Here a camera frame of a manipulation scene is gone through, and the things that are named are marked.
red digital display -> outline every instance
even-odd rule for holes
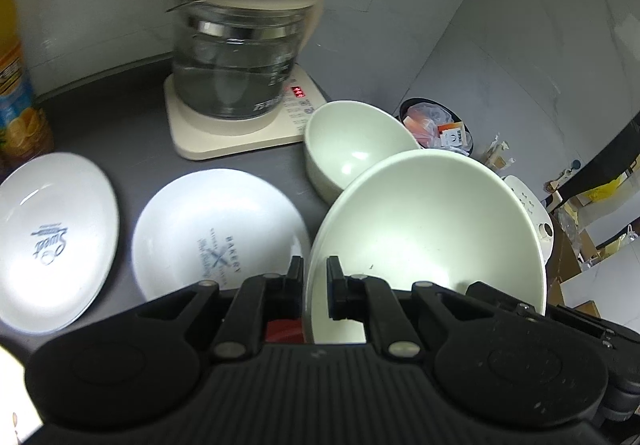
[[[305,92],[302,90],[300,86],[291,86],[291,91],[296,95],[296,98],[302,98],[305,96]]]

sweet logo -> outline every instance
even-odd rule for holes
[[[68,228],[61,225],[60,222],[55,225],[41,225],[37,231],[31,232],[31,235],[38,237],[33,256],[36,259],[39,257],[45,266],[53,263],[53,260],[65,251],[65,235]]]

kettle base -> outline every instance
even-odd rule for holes
[[[177,96],[174,77],[164,82],[164,98],[176,152],[189,160],[206,160],[302,141],[308,118],[326,101],[306,72],[295,65],[282,103],[249,120],[220,120],[199,114]]]

white bowl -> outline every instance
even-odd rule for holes
[[[133,233],[133,271],[147,300],[209,279],[238,288],[261,273],[285,274],[306,259],[305,223],[266,181],[231,169],[187,174],[145,206]]]
[[[376,163],[419,147],[404,125],[383,110],[363,102],[329,102],[305,127],[306,173],[331,204]]]
[[[94,301],[113,262],[118,207],[107,177],[76,154],[18,168],[0,186],[0,318],[48,333]]]
[[[331,255],[345,275],[381,277],[393,289],[430,281],[464,293],[483,281],[545,312],[545,270],[525,209],[496,174],[449,151],[404,152],[375,165],[320,227],[305,285],[306,338],[364,342],[362,324],[328,317]]]

cardboard box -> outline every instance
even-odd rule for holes
[[[546,292],[546,303],[551,306],[564,306],[564,298],[562,297],[562,290],[560,289],[559,279],[554,279]]]
[[[598,255],[596,245],[593,244],[593,241],[591,240],[591,237],[589,237],[589,234],[587,234],[586,230],[580,232],[580,241],[582,242],[580,255],[585,262]]]
[[[601,318],[600,312],[598,311],[598,307],[596,306],[596,303],[594,303],[594,301],[592,300],[588,300],[587,302],[584,302],[579,306],[576,306],[575,309],[578,311],[581,311],[582,313],[586,313],[587,315],[597,317],[598,319]]]
[[[551,286],[555,279],[559,282],[568,281],[581,272],[571,241],[554,216],[551,216],[551,223],[554,226],[554,247],[545,267],[548,286]]]

